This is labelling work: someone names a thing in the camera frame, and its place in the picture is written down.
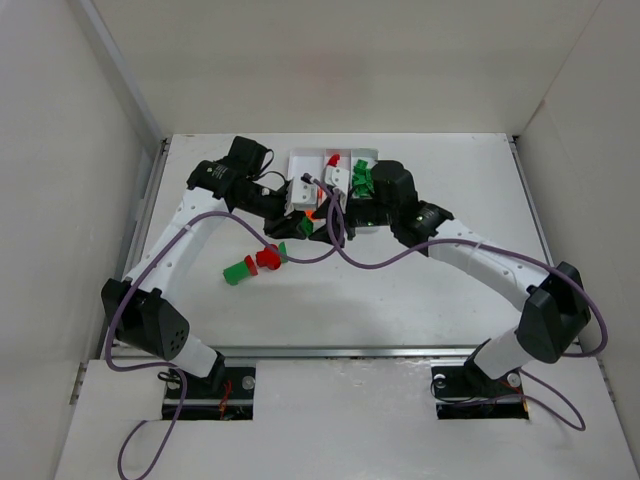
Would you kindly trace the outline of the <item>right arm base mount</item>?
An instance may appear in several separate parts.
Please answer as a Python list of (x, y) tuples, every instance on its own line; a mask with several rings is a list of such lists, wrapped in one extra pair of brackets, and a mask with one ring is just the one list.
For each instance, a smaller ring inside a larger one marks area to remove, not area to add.
[(528, 420), (518, 370), (490, 379), (474, 363), (476, 349), (460, 365), (433, 364), (430, 393), (439, 420)]

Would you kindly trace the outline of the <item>white three-compartment tray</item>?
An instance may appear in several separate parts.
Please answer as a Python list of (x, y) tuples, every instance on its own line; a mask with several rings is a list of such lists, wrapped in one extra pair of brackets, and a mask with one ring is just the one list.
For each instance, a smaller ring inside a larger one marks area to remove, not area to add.
[(300, 177), (305, 173), (321, 177), (331, 157), (338, 155), (337, 166), (349, 171), (359, 160), (371, 168), (379, 159), (379, 151), (372, 148), (295, 148), (290, 151), (287, 178)]

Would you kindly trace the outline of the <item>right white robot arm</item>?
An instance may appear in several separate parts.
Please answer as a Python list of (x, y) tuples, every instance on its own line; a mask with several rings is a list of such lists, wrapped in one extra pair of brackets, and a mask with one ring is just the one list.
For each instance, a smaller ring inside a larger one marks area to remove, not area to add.
[(455, 267), (505, 298), (518, 324), (479, 345), (462, 369), (468, 383), (486, 386), (531, 361), (557, 362), (590, 321), (578, 270), (551, 268), (490, 244), (448, 210), (419, 198), (411, 173), (398, 161), (371, 170), (372, 191), (346, 196), (345, 226), (387, 226), (407, 248)]

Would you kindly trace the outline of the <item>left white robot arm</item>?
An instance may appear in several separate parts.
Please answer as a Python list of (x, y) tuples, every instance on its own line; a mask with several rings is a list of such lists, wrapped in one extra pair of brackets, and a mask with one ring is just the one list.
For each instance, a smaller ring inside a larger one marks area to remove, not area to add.
[(305, 239), (304, 214), (287, 211), (287, 188), (259, 184), (271, 149), (237, 136), (220, 160), (201, 161), (186, 181), (175, 213), (151, 250), (121, 281), (110, 279), (101, 298), (117, 339), (213, 385), (224, 370), (221, 353), (190, 330), (174, 303), (188, 270), (214, 230), (239, 209), (264, 221), (272, 239)]

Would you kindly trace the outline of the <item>aluminium rail front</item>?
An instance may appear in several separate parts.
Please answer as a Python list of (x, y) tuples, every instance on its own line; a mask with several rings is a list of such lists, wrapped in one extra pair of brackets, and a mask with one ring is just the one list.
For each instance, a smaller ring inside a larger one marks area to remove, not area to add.
[(469, 346), (428, 348), (422, 346), (381, 347), (293, 347), (238, 346), (216, 347), (227, 358), (255, 359), (389, 359), (389, 358), (466, 358), (473, 351)]

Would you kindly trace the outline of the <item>green red long lego assembly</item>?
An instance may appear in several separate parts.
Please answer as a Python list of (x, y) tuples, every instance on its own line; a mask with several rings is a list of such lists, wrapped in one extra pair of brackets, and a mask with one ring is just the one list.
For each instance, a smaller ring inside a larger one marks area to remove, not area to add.
[(228, 285), (236, 286), (248, 278), (257, 276), (262, 269), (278, 270), (287, 262), (285, 255), (287, 249), (284, 242), (270, 244), (224, 269), (223, 278)]

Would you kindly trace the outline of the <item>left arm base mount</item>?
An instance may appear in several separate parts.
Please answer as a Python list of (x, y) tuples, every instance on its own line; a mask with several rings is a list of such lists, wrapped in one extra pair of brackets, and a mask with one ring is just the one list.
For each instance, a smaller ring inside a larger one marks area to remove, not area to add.
[[(180, 377), (174, 369), (161, 371), (165, 384), (161, 406), (163, 420), (171, 420), (181, 398)], [(203, 379), (189, 374), (185, 400), (178, 415), (185, 421), (249, 421), (253, 419), (256, 365), (232, 363), (225, 368), (222, 384), (211, 390)]]

